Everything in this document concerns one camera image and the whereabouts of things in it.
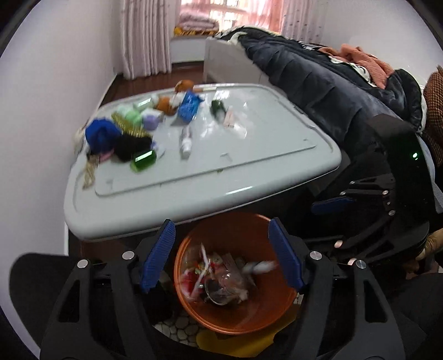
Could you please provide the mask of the person's right hand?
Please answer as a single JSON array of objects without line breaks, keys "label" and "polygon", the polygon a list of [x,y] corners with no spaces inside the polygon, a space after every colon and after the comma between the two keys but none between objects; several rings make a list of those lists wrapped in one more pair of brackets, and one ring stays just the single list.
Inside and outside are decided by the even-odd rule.
[{"label": "person's right hand", "polygon": [[441,251],[443,247],[443,229],[436,230],[434,233],[427,236],[426,244],[421,253],[416,257],[417,261],[421,261],[426,257]]}]

